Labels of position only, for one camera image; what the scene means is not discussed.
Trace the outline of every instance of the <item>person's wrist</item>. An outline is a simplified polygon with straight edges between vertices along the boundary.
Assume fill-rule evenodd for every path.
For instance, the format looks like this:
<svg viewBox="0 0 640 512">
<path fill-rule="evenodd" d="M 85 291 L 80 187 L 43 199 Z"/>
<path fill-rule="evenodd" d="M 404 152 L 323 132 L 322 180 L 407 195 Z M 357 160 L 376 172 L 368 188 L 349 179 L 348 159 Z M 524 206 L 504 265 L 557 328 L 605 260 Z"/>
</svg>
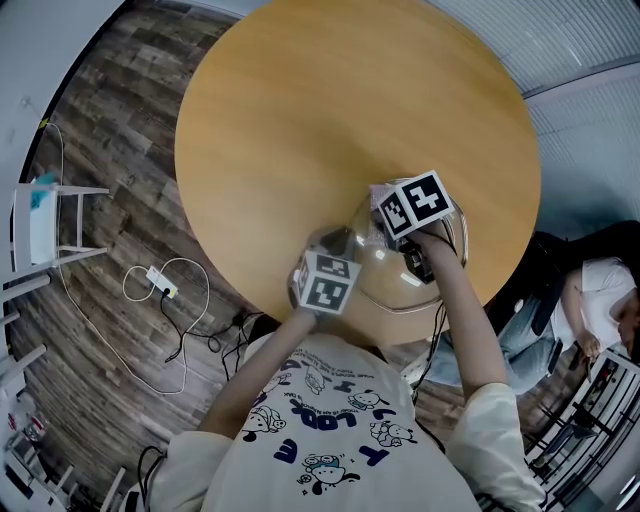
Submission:
<svg viewBox="0 0 640 512">
<path fill-rule="evenodd" d="M 318 313 L 313 309 L 298 306 L 293 315 L 300 322 L 309 325 L 310 329 L 313 329 L 318 324 Z"/>
<path fill-rule="evenodd" d="M 427 236 L 420 244 L 420 248 L 422 249 L 422 254 L 427 256 L 429 259 L 438 258 L 447 256 L 449 253 L 455 256 L 455 253 L 444 240 L 440 240 L 440 238 L 435 236 Z"/>
</svg>

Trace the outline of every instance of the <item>round wooden table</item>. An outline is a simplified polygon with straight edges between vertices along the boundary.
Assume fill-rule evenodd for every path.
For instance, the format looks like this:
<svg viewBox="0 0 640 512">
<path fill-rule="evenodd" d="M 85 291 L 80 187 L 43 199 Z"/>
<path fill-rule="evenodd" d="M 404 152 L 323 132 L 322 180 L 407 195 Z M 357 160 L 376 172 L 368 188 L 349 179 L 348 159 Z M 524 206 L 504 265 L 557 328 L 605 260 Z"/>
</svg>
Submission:
<svg viewBox="0 0 640 512">
<path fill-rule="evenodd" d="M 220 273 L 282 320 L 309 233 L 348 224 L 368 185 L 436 169 L 469 226 L 485 303 L 532 234 L 533 127 L 498 59 L 421 0 L 274 0 L 234 25 L 180 109 L 176 173 Z M 354 291 L 341 320 L 379 344 L 430 336 L 435 308 L 385 312 Z"/>
</svg>

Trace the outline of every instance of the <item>transparent dome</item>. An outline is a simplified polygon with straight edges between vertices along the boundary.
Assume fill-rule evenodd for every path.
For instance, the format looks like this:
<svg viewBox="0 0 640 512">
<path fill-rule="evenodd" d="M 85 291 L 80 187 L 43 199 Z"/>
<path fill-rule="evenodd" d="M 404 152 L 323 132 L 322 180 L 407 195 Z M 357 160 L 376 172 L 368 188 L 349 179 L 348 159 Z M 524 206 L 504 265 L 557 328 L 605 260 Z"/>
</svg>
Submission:
<svg viewBox="0 0 640 512">
<path fill-rule="evenodd" d="M 371 190 L 358 207 L 349 226 L 356 233 L 355 259 L 362 265 L 358 289 L 371 302 L 391 313 L 411 313 L 438 303 L 440 293 L 433 276 L 429 275 L 427 284 L 423 283 L 409 272 L 403 254 L 385 247 L 384 235 L 371 216 L 375 209 L 372 197 L 375 202 L 381 186 L 374 185 Z M 459 206 L 453 198 L 451 200 L 456 210 L 443 217 L 442 221 L 464 266 L 468 260 L 467 224 Z"/>
</svg>

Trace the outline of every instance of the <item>blue jeans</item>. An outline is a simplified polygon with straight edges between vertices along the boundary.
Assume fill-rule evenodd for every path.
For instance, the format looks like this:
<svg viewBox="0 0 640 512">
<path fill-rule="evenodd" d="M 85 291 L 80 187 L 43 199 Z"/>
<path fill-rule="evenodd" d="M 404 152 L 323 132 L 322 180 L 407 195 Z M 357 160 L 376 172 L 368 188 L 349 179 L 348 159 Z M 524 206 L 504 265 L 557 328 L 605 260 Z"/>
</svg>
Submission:
<svg viewBox="0 0 640 512">
<path fill-rule="evenodd" d="M 540 336 L 531 330 L 539 303 L 534 297 L 527 299 L 498 336 L 507 369 L 507 381 L 516 395 L 526 393 L 546 377 L 555 348 L 551 322 Z M 442 333 L 440 345 L 425 378 L 438 384 L 462 386 L 449 331 Z"/>
</svg>

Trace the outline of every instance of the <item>wire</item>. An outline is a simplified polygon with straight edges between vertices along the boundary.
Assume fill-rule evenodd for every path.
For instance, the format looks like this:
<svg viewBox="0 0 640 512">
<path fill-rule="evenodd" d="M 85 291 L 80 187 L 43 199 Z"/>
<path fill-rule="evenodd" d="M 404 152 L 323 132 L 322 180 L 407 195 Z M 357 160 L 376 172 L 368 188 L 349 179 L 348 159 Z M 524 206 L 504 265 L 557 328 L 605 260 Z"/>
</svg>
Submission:
<svg viewBox="0 0 640 512">
<path fill-rule="evenodd" d="M 195 327 L 197 325 L 197 323 L 202 320 L 202 317 L 204 317 L 205 313 L 207 312 L 207 310 L 209 309 L 209 299 L 210 299 L 210 286 L 209 286 L 209 276 L 207 275 L 206 270 L 204 269 L 204 267 L 202 265 L 200 265 L 200 263 L 190 260 L 188 258 L 172 258 L 169 261 L 167 261 L 162 268 L 160 269 L 160 273 L 158 275 L 158 278 L 162 275 L 162 273 L 164 272 L 164 269 L 167 267 L 167 265 L 169 265 L 170 263 L 173 263 L 175 261 L 187 261 L 189 263 L 192 263 L 194 265 L 196 265 L 198 268 L 200 268 L 200 270 L 202 270 L 202 273 L 204 274 L 206 281 L 207 281 L 207 302 L 205 304 L 205 307 L 202 310 L 202 313 L 200 313 L 200 316 L 196 319 L 195 322 L 193 322 L 191 324 L 191 326 L 189 326 L 189 329 L 187 329 L 187 333 L 188 331 L 190 331 L 191 329 L 193 329 L 193 327 Z M 126 282 L 127 277 L 129 276 L 131 270 L 135 269 L 135 268 L 143 268 L 145 270 L 147 270 L 145 267 L 140 267 L 139 265 L 136 265 L 135 267 L 131 267 L 129 269 L 129 271 L 127 271 L 123 281 L 122 281 L 122 290 L 123 293 L 125 295 L 125 297 L 127 297 L 127 299 L 132 300 L 133 302 L 141 302 L 142 300 L 146 300 L 150 297 L 150 295 L 147 295 L 145 298 L 143 299 L 131 299 L 126 292 L 124 292 L 124 283 Z M 80 306 L 78 306 L 78 304 L 76 303 L 75 300 L 73 300 L 73 298 L 71 297 L 71 294 L 69 293 L 69 289 L 67 288 L 67 283 L 64 280 L 64 275 L 62 273 L 62 267 L 58 267 L 58 271 L 60 272 L 60 278 L 62 279 L 62 285 L 64 286 L 64 290 L 65 292 L 67 292 L 67 296 L 69 297 L 69 300 L 71 300 L 71 302 L 73 303 L 73 305 L 76 307 L 76 309 L 78 310 L 78 312 L 80 313 L 80 315 L 82 315 L 82 317 L 87 321 L 87 323 L 93 328 L 93 330 L 96 332 L 96 334 L 98 335 L 98 337 L 105 343 L 105 345 L 107 345 L 107 347 L 109 347 L 109 349 L 111 350 L 111 352 L 113 352 L 115 354 L 115 356 L 118 358 L 118 360 L 122 363 L 122 365 L 126 368 L 126 370 L 129 372 L 129 374 L 138 382 L 144 384 L 147 388 L 149 388 L 151 391 L 154 391 L 155 393 L 158 393 L 159 395 L 179 395 L 180 393 L 182 393 L 184 391 L 184 388 L 187 385 L 187 373 L 189 372 L 189 367 L 187 365 L 187 351 L 186 350 L 182 350 L 182 363 L 184 365 L 184 373 L 182 376 L 182 385 L 180 387 L 179 390 L 177 391 L 161 391 L 157 388 L 155 388 L 154 386 L 152 386 L 151 384 L 149 384 L 147 381 L 145 381 L 143 378 L 138 377 L 135 373 L 133 373 L 133 371 L 131 370 L 131 368 L 129 367 L 129 365 L 126 363 L 126 361 L 124 359 L 122 359 L 122 357 L 120 356 L 120 354 L 118 354 L 118 352 L 116 351 L 115 348 L 113 348 L 113 346 L 111 346 L 111 344 L 105 339 L 105 337 L 102 335 L 102 333 L 98 330 L 98 328 L 95 326 L 95 324 L 89 320 L 89 318 L 87 317 L 87 315 L 85 315 L 82 310 L 80 309 Z M 152 290 L 154 290 L 156 288 L 156 282 L 153 283 L 153 288 Z"/>
<path fill-rule="evenodd" d="M 146 486 L 145 492 L 149 497 L 151 496 L 151 488 L 153 487 L 153 482 L 156 479 L 156 474 L 158 472 L 157 470 L 160 469 L 160 465 L 164 460 L 166 460 L 166 458 L 167 458 L 166 456 L 158 457 L 154 465 L 152 465 L 151 469 L 149 470 L 149 474 L 144 480 L 144 483 Z M 150 512 L 150 511 L 151 511 L 151 499 L 148 499 L 147 502 L 144 503 L 144 512 Z"/>
<path fill-rule="evenodd" d="M 58 131 L 58 137 L 60 137 L 60 185 L 62 185 L 62 177 L 64 176 L 64 141 L 62 140 L 62 132 L 57 124 L 47 121 L 47 124 L 44 125 L 45 130 L 48 126 L 53 126 Z"/>
<path fill-rule="evenodd" d="M 444 448 L 444 444 L 442 444 L 442 441 L 440 441 L 440 439 L 438 439 L 438 438 L 436 437 L 436 435 L 435 435 L 433 432 L 431 432 L 431 430 L 429 430 L 429 429 L 428 429 L 427 427 L 425 427 L 422 423 L 420 423 L 420 422 L 418 421 L 418 419 L 417 419 L 417 418 L 416 418 L 415 422 L 416 422 L 416 424 L 420 427 L 420 429 L 421 429 L 425 434 L 427 434 L 427 435 L 428 435 L 428 436 L 433 440 L 433 442 L 434 442 L 434 443 L 436 443 L 436 444 L 438 445 L 438 448 L 440 448 L 440 451 L 441 451 L 442 453 L 446 454 L 446 450 L 445 450 L 445 448 Z"/>
<path fill-rule="evenodd" d="M 247 320 L 249 318 L 251 318 L 252 316 L 256 316 L 258 315 L 254 320 L 251 321 L 251 323 L 254 323 L 261 315 L 263 315 L 264 313 L 249 313 L 247 316 L 245 316 L 242 320 L 242 323 L 240 324 L 240 329 L 238 329 L 238 341 L 236 342 L 235 347 L 233 347 L 231 350 L 229 350 L 226 354 L 223 351 L 222 354 L 222 367 L 224 368 L 224 374 L 225 377 L 227 378 L 227 382 L 229 381 L 229 379 L 231 378 L 229 376 L 229 369 L 227 368 L 227 362 L 226 362 L 226 358 L 229 357 L 231 354 L 233 354 L 234 352 L 237 353 L 236 356 L 236 365 L 235 365 L 235 371 L 238 371 L 238 364 L 240 361 L 240 347 L 243 347 L 245 345 L 249 345 L 249 340 L 247 339 L 247 335 L 245 334 L 245 327 L 248 327 L 246 325 Z"/>
<path fill-rule="evenodd" d="M 211 352 L 213 352 L 214 354 L 218 354 L 222 350 L 222 345 L 220 344 L 220 340 L 217 338 L 217 336 L 220 336 L 221 334 L 224 334 L 224 333 L 228 332 L 229 329 L 231 329 L 232 327 L 233 327 L 233 324 L 228 325 L 224 329 L 221 329 L 221 330 L 219 330 L 217 332 L 213 332 L 211 334 L 198 334 L 196 332 L 190 332 L 189 334 L 191 336 L 196 336 L 198 338 L 206 338 L 207 339 L 207 347 L 209 347 L 209 350 L 211 350 Z M 211 347 L 211 340 L 215 340 L 215 342 L 218 344 L 218 346 L 217 346 L 217 348 L 215 350 Z"/>
<path fill-rule="evenodd" d="M 158 458 L 153 461 L 153 464 L 151 464 L 151 467 L 149 468 L 149 471 L 147 471 L 147 475 L 144 477 L 144 494 L 145 494 L 145 498 L 149 497 L 151 495 L 151 478 L 153 475 L 153 473 L 155 472 L 156 469 L 158 469 L 160 467 L 160 464 L 162 464 L 162 462 L 167 458 L 166 454 L 162 454 L 162 455 L 158 455 Z M 149 509 L 149 505 L 147 503 L 145 503 L 143 501 L 146 509 Z"/>
<path fill-rule="evenodd" d="M 156 461 L 151 465 L 151 469 L 147 472 L 147 478 L 149 477 L 149 474 L 155 469 L 155 467 L 157 466 L 158 460 L 163 459 L 164 457 L 166 457 L 165 452 L 163 452 L 160 448 L 158 448 L 157 446 L 147 446 L 144 450 L 142 450 L 142 453 L 140 454 L 140 457 L 138 458 L 138 486 L 140 487 L 140 494 L 142 495 L 142 502 L 145 503 L 147 501 L 147 487 L 146 487 L 146 482 L 148 482 L 147 479 L 145 479 L 145 483 L 143 483 L 142 481 L 142 462 L 144 461 L 144 457 L 145 455 L 150 451 L 150 450 L 155 450 L 156 452 L 158 452 L 159 456 L 156 459 Z"/>
<path fill-rule="evenodd" d="M 182 352 L 182 347 L 184 345 L 184 336 L 185 333 L 180 333 L 180 329 L 178 329 L 178 326 L 176 325 L 176 323 L 173 321 L 173 319 L 167 314 L 167 312 L 164 310 L 164 299 L 167 297 L 167 293 L 162 292 L 162 298 L 160 299 L 160 312 L 164 315 L 164 317 L 169 320 L 169 322 L 171 323 L 171 325 L 173 326 L 173 328 L 176 330 L 176 332 L 178 333 L 178 338 L 180 338 L 180 344 L 178 345 L 177 350 L 175 350 L 169 357 L 167 357 L 164 362 L 168 363 L 170 361 L 173 361 L 176 357 L 178 357 L 180 355 L 180 352 Z"/>
<path fill-rule="evenodd" d="M 429 372 L 429 369 L 431 368 L 431 363 L 433 362 L 433 356 L 435 355 L 436 350 L 438 349 L 438 345 L 440 344 L 440 335 L 442 334 L 442 329 L 444 327 L 444 322 L 445 322 L 445 320 L 447 318 L 447 312 L 444 311 L 443 308 L 444 308 L 444 303 L 441 302 L 440 305 L 438 306 L 438 309 L 436 310 L 435 322 L 434 322 L 434 326 L 433 326 L 433 335 L 431 336 L 431 347 L 429 348 L 429 356 L 427 358 L 426 366 L 425 366 L 424 371 L 422 372 L 422 375 L 420 376 L 420 379 L 418 379 L 418 382 L 413 387 L 413 391 L 414 391 L 414 393 L 413 393 L 413 404 L 414 405 L 418 401 L 418 388 L 420 387 L 420 385 L 424 381 L 424 378 L 426 377 L 427 373 Z M 438 320 L 438 316 L 440 315 L 440 311 L 444 311 L 444 314 L 442 315 L 442 318 L 440 320 Z"/>
<path fill-rule="evenodd" d="M 55 125 L 54 123 L 50 123 L 50 122 L 47 122 L 47 124 L 45 125 L 45 128 L 47 126 L 49 126 L 49 125 L 53 126 L 58 131 L 58 135 L 60 137 L 60 149 L 61 149 L 61 155 L 62 155 L 61 159 L 60 159 L 60 185 L 62 185 L 63 179 L 64 179 L 64 140 L 62 138 L 62 132 L 60 131 L 60 128 L 58 128 L 58 126 Z M 57 211 L 57 219 L 56 219 L 56 230 L 57 230 L 57 232 L 56 232 L 56 257 L 58 257 L 58 253 L 59 253 L 58 247 L 60 246 L 60 243 L 59 243 L 59 238 L 60 238 L 60 209 L 61 209 L 60 205 L 61 205 L 61 202 L 58 201 L 58 211 Z M 160 276 L 163 275 L 164 269 L 168 265 L 170 265 L 171 263 L 173 263 L 175 261 L 186 261 L 188 263 L 196 265 L 200 270 L 202 270 L 202 273 L 204 274 L 204 277 L 205 277 L 205 279 L 207 281 L 207 302 L 206 302 L 205 307 L 202 310 L 202 313 L 200 314 L 200 316 L 187 329 L 186 333 L 189 333 L 189 331 L 191 331 L 191 329 L 193 329 L 198 324 L 198 322 L 200 322 L 200 320 L 202 320 L 202 318 L 206 314 L 207 310 L 209 309 L 209 300 L 211 298 L 211 289 L 210 289 L 210 284 L 209 284 L 209 276 L 207 275 L 207 271 L 204 269 L 204 267 L 202 265 L 200 265 L 200 263 L 198 263 L 196 261 L 193 261 L 193 260 L 190 260 L 188 258 L 171 258 L 164 265 L 162 265 L 162 268 L 160 269 L 158 277 L 153 282 L 153 286 L 151 287 L 151 290 L 149 291 L 149 293 L 145 297 L 142 297 L 142 298 L 139 298 L 139 299 L 133 299 L 133 298 L 129 297 L 129 295 L 127 295 L 127 292 L 125 290 L 125 282 L 126 282 L 127 278 L 129 277 L 129 274 L 131 273 L 131 271 L 133 271 L 135 269 L 143 269 L 145 271 L 148 271 L 148 269 L 146 267 L 143 267 L 141 265 L 135 265 L 135 266 L 131 267 L 127 271 L 127 273 L 124 276 L 124 279 L 122 280 L 122 293 L 124 294 L 124 296 L 128 300 L 130 300 L 132 302 L 142 302 L 142 301 L 147 300 L 149 297 L 151 297 L 151 294 L 156 289 L 158 279 L 160 279 Z M 184 388 L 185 388 L 185 386 L 187 384 L 187 373 L 189 371 L 189 368 L 187 366 L 187 353 L 186 353 L 186 350 L 182 350 L 182 363 L 184 365 L 184 374 L 182 376 L 182 386 L 180 387 L 180 389 L 178 391 L 160 391 L 159 389 L 153 387 L 147 381 L 145 381 L 144 379 L 142 379 L 141 377 L 138 377 L 135 373 L 133 373 L 133 371 L 131 370 L 129 365 L 126 363 L 126 361 L 120 356 L 120 354 L 118 354 L 116 349 L 113 348 L 113 346 L 111 346 L 111 344 L 102 335 L 102 333 L 99 331 L 99 329 L 96 327 L 96 325 L 91 320 L 89 320 L 89 317 L 87 317 L 87 315 L 85 315 L 83 313 L 83 311 L 82 311 L 82 309 L 80 309 L 80 306 L 78 305 L 78 303 L 73 299 L 73 297 L 71 297 L 71 293 L 69 293 L 69 288 L 67 287 L 67 283 L 66 283 L 66 281 L 64 279 L 64 273 L 62 272 L 62 266 L 58 267 L 58 272 L 60 273 L 60 279 L 62 280 L 62 286 L 64 287 L 64 291 L 66 292 L 67 297 L 69 297 L 69 300 L 71 301 L 71 303 L 78 310 L 78 313 L 80 313 L 80 316 L 82 316 L 82 318 L 84 318 L 84 320 L 91 326 L 91 328 L 95 331 L 95 333 L 98 335 L 98 337 L 104 342 L 105 345 L 107 345 L 107 347 L 109 347 L 111 352 L 113 352 L 115 354 L 115 356 L 118 358 L 118 360 L 122 363 L 122 365 L 126 368 L 126 370 L 129 372 L 129 374 L 135 380 L 137 380 L 138 382 L 144 384 L 151 391 L 153 391 L 155 393 L 158 393 L 159 395 L 178 395 L 178 394 L 180 394 L 180 393 L 182 393 L 184 391 Z"/>
</svg>

